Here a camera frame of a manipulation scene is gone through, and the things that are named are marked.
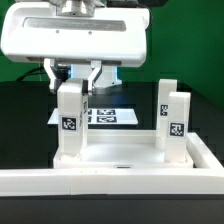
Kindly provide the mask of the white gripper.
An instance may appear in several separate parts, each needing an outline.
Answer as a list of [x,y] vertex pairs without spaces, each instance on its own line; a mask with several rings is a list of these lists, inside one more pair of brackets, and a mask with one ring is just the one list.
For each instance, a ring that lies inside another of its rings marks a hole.
[[149,11],[145,8],[97,8],[92,17],[60,16],[48,2],[18,2],[7,11],[0,47],[15,62],[39,63],[56,93],[62,80],[57,64],[91,62],[91,74],[83,80],[83,94],[92,95],[102,73],[102,63],[122,67],[141,66],[147,54]]

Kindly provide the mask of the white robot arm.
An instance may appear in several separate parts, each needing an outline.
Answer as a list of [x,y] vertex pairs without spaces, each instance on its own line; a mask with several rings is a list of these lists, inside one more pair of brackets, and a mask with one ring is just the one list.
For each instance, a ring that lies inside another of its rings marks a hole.
[[58,65],[89,65],[84,91],[92,94],[105,66],[145,62],[150,22],[150,10],[136,2],[109,7],[101,0],[16,0],[6,12],[0,48],[11,61],[41,63],[53,92],[62,83]]

